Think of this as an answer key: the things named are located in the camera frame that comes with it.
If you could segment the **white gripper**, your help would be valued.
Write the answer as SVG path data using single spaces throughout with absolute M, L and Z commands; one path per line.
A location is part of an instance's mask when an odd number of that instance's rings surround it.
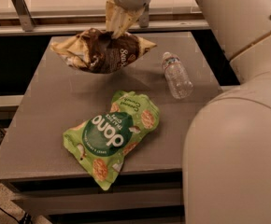
M 107 0 L 106 29 L 113 32 L 112 38 L 117 39 L 123 35 L 138 20 L 149 3 L 150 0 Z

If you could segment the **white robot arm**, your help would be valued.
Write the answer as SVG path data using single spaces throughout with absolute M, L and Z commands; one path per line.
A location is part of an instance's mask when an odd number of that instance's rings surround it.
M 271 224 L 271 0 L 195 0 L 239 80 L 183 148 L 186 224 Z

